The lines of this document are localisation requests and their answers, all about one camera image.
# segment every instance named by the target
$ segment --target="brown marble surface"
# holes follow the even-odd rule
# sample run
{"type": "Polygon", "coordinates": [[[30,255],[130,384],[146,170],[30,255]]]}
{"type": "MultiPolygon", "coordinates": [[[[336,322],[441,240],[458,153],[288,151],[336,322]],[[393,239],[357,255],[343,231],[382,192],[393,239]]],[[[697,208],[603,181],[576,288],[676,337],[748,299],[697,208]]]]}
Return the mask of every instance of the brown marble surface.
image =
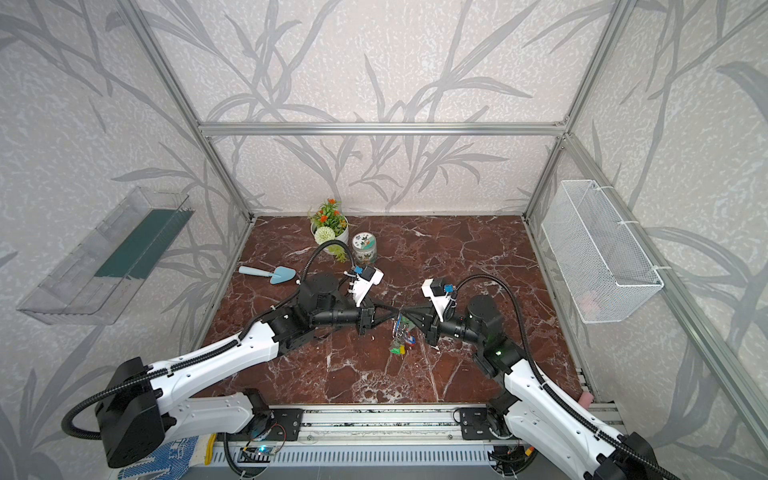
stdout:
{"type": "MultiPolygon", "coordinates": [[[[376,235],[376,266],[384,279],[369,295],[395,306],[426,301],[426,278],[446,276],[453,283],[470,273],[486,272],[506,280],[517,293],[528,337],[541,369],[575,399],[581,394],[571,356],[555,317],[544,280],[520,217],[354,217],[355,232],[376,235]]],[[[251,233],[238,265],[272,270],[284,265],[301,271],[316,246],[309,221],[298,217],[262,217],[251,233]]],[[[322,253],[313,271],[337,274],[322,253]]],[[[289,295],[296,284],[270,285],[262,277],[239,273],[227,288],[205,344],[237,333],[252,316],[289,295]]],[[[462,288],[458,308],[476,293],[495,295],[505,314],[505,331],[520,341],[511,303],[490,282],[476,280],[462,288]]],[[[414,330],[416,345],[404,356],[389,352],[392,321],[365,336],[352,327],[316,331],[316,339],[293,352],[231,376],[205,389],[201,396],[229,395],[257,388],[272,405],[364,402],[478,402],[496,396],[501,387],[486,379],[472,361],[474,346],[443,338],[438,349],[426,345],[414,330]]]]}

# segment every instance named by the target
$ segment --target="wall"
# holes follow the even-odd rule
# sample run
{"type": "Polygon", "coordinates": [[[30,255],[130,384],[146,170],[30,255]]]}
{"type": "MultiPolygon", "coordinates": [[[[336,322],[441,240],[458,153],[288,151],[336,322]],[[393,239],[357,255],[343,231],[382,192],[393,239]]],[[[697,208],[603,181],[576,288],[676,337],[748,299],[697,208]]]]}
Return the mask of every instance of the wall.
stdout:
{"type": "MultiPolygon", "coordinates": [[[[109,2],[0,2],[0,476],[103,478],[67,409],[114,367],[188,350],[246,227],[109,2]],[[184,191],[189,224],[110,326],[15,307],[136,185],[184,191]]],[[[94,428],[92,415],[78,424],[94,428]]]]}
{"type": "MultiPolygon", "coordinates": [[[[575,132],[766,392],[768,3],[645,6],[633,10],[575,132]]],[[[768,478],[768,461],[663,298],[620,323],[578,319],[540,230],[557,182],[576,178],[565,155],[531,225],[601,398],[615,400],[678,475],[768,478]]]]}
{"type": "MultiPolygon", "coordinates": [[[[561,121],[613,7],[613,0],[139,3],[205,121],[561,121]]],[[[304,214],[331,196],[348,211],[519,213],[525,202],[516,199],[535,187],[552,143],[217,140],[254,211],[284,214],[304,214]]]]}

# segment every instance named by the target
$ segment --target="round canister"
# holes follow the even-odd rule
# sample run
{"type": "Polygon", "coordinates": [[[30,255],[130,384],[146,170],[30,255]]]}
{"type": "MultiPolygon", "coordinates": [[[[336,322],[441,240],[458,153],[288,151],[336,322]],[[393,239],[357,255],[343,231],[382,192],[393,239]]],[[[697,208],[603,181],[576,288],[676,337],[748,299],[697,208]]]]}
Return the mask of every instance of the round canister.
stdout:
{"type": "Polygon", "coordinates": [[[376,237],[370,232],[356,233],[352,238],[352,253],[357,263],[373,263],[376,261],[376,237]]]}

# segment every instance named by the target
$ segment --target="trowel handle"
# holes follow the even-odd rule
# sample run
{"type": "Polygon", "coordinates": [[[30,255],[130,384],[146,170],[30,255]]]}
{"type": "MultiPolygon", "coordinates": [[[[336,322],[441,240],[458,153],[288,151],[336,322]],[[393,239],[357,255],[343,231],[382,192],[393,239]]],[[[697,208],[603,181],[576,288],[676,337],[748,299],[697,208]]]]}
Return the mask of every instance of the trowel handle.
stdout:
{"type": "Polygon", "coordinates": [[[240,273],[245,273],[246,275],[255,275],[255,276],[272,276],[272,272],[267,272],[266,270],[259,270],[257,268],[252,268],[250,266],[242,266],[237,269],[240,273]]]}

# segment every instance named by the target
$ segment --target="robotic arm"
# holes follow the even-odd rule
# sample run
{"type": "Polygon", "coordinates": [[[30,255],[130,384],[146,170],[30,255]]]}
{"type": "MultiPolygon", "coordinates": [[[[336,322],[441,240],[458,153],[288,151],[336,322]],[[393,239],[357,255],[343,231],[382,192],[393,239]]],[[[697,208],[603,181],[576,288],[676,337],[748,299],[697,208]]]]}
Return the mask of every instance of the robotic arm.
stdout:
{"type": "Polygon", "coordinates": [[[347,248],[338,240],[320,245],[302,272],[296,292],[251,320],[243,331],[149,366],[139,357],[124,362],[106,390],[68,412],[62,429],[77,438],[100,439],[111,468],[130,465],[176,439],[213,432],[259,435],[268,431],[274,417],[258,392],[191,396],[240,370],[301,347],[314,338],[319,326],[354,325],[364,335],[402,314],[424,332],[430,345],[436,345],[440,336],[451,336],[477,346],[475,363],[505,389],[486,406],[485,417],[496,437],[514,436],[533,445],[574,480],[677,478],[657,465],[653,449],[639,435],[624,437],[593,417],[535,365],[519,305],[501,280],[479,274],[454,287],[445,279],[428,279],[422,292],[429,303],[397,309],[367,296],[383,277],[381,270],[371,266],[353,263],[346,273],[351,278],[346,295],[339,291],[343,280],[331,273],[307,279],[312,260],[331,244],[347,248]],[[490,296],[472,297],[464,316],[455,315],[459,290],[478,278],[499,283],[514,303],[522,346],[504,334],[503,317],[490,296]],[[377,316],[377,309],[386,313],[377,316]],[[75,416],[94,404],[99,432],[74,426],[75,416]]]}

